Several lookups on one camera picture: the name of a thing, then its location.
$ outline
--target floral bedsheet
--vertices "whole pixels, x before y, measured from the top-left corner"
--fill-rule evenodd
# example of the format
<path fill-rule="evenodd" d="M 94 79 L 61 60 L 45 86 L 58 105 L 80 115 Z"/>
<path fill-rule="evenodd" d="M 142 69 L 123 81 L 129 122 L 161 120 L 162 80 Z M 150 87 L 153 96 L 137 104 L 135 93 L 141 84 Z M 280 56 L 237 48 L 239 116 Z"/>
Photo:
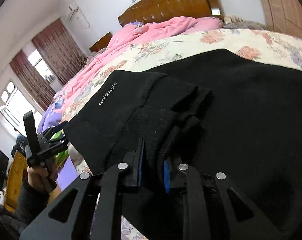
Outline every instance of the floral bedsheet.
<path fill-rule="evenodd" d="M 299 38 L 281 33 L 245 29 L 219 29 L 178 35 L 145 44 L 131 45 L 125 53 L 99 70 L 66 109 L 62 121 L 72 119 L 116 69 L 144 71 L 215 49 L 227 49 L 246 59 L 302 71 L 302 39 Z M 76 170 L 78 174 L 83 171 L 90 172 L 85 161 L 78 165 Z M 126 236 L 129 240 L 147 239 L 124 217 L 122 217 L 121 231 L 122 236 Z"/>

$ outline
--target pink comforter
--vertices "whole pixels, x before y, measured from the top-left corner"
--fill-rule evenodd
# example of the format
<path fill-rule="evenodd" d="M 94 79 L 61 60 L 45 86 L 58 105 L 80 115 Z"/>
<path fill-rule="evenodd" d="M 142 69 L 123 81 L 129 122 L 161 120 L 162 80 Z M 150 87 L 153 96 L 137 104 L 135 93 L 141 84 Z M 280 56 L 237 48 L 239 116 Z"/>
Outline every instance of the pink comforter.
<path fill-rule="evenodd" d="M 135 25 L 126 25 L 114 35 L 107 50 L 98 55 L 86 68 L 74 76 L 59 92 L 63 104 L 60 109 L 53 108 L 54 112 L 62 113 L 73 102 L 83 88 L 98 73 L 99 69 L 114 58 L 126 51 L 130 44 L 141 44 L 163 38 L 192 33 L 209 31 L 221 28 L 222 23 L 215 17 L 194 19 L 191 17 L 175 17 L 166 22 L 148 23 L 137 28 Z"/>

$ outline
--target wooden door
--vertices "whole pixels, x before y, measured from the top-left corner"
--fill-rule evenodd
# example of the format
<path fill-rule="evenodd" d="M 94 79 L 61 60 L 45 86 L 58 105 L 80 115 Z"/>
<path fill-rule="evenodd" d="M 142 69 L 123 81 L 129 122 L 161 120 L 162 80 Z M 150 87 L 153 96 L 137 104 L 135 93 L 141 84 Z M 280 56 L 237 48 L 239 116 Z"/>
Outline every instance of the wooden door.
<path fill-rule="evenodd" d="M 302 38 L 302 6 L 298 0 L 261 0 L 270 31 Z"/>

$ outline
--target wooden cabinet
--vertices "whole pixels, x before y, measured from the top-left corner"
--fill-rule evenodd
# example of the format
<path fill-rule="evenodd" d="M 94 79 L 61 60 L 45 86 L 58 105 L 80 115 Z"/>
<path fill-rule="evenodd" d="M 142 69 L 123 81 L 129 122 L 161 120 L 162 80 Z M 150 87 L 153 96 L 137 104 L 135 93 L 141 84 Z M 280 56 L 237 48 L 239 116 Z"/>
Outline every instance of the wooden cabinet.
<path fill-rule="evenodd" d="M 302 6 L 298 0 L 261 0 L 270 31 L 302 38 Z"/>
<path fill-rule="evenodd" d="M 107 47 L 109 45 L 111 38 L 112 38 L 111 33 L 104 35 L 100 40 L 98 40 L 95 44 L 92 45 L 90 51 L 91 52 L 99 51 L 100 49 Z"/>
<path fill-rule="evenodd" d="M 7 179 L 5 208 L 9 211 L 14 211 L 17 208 L 17 199 L 24 176 L 27 176 L 27 161 L 26 158 L 17 151 L 13 158 Z"/>

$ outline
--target red curtain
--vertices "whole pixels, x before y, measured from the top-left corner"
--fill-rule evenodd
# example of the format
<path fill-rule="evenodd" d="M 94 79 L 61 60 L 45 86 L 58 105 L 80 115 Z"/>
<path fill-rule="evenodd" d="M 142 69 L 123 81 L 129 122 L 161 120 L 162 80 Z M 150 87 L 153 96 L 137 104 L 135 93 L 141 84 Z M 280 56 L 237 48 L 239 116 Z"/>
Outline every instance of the red curtain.
<path fill-rule="evenodd" d="M 32 43 L 62 85 L 81 70 L 83 53 L 60 18 L 35 36 Z"/>
<path fill-rule="evenodd" d="M 51 104 L 55 92 L 31 65 L 22 50 L 13 58 L 10 66 L 32 98 L 43 110 L 46 110 Z"/>

